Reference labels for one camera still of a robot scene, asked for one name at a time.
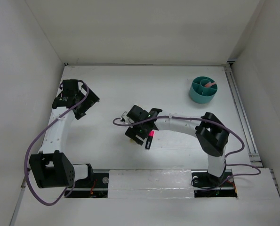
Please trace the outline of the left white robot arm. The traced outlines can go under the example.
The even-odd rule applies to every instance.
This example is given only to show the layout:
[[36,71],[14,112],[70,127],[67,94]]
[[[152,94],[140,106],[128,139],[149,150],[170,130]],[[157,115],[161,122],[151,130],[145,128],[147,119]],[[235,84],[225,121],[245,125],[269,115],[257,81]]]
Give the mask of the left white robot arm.
[[37,154],[29,165],[39,188],[71,187],[81,183],[87,187],[94,182],[89,163],[72,164],[65,155],[65,144],[73,120],[79,120],[99,97],[81,80],[68,79],[60,84],[60,94],[52,103],[48,129]]

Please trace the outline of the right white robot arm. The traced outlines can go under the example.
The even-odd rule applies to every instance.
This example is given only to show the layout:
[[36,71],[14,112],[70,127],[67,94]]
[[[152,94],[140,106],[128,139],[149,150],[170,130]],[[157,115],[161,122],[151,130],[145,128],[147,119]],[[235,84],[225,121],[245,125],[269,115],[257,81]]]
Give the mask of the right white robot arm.
[[204,186],[214,187],[224,179],[226,169],[224,154],[229,132],[219,127],[219,119],[212,113],[205,113],[198,121],[186,120],[185,116],[168,113],[158,108],[149,112],[134,105],[129,112],[124,112],[121,122],[133,124],[152,119],[135,126],[130,126],[125,135],[142,145],[153,130],[168,130],[193,136],[198,139],[202,150],[208,155],[208,169],[204,176]]

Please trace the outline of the teal round divided organizer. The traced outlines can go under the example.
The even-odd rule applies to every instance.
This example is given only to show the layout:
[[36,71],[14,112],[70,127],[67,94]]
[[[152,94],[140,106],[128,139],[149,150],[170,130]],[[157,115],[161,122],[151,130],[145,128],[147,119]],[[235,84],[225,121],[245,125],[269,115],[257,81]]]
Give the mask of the teal round divided organizer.
[[215,82],[209,77],[200,76],[195,78],[189,90],[189,97],[198,104],[207,104],[216,95],[218,86],[217,83],[210,88],[204,87],[209,82]]

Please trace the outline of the orange pen with white grip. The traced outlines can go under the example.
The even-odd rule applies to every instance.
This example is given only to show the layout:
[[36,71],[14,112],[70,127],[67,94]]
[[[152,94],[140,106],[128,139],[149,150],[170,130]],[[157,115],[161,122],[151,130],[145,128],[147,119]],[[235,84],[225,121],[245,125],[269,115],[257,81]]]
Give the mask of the orange pen with white grip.
[[209,83],[207,83],[204,87],[210,88],[211,86],[213,86],[213,85],[215,85],[215,84],[216,84],[216,82],[209,82]]

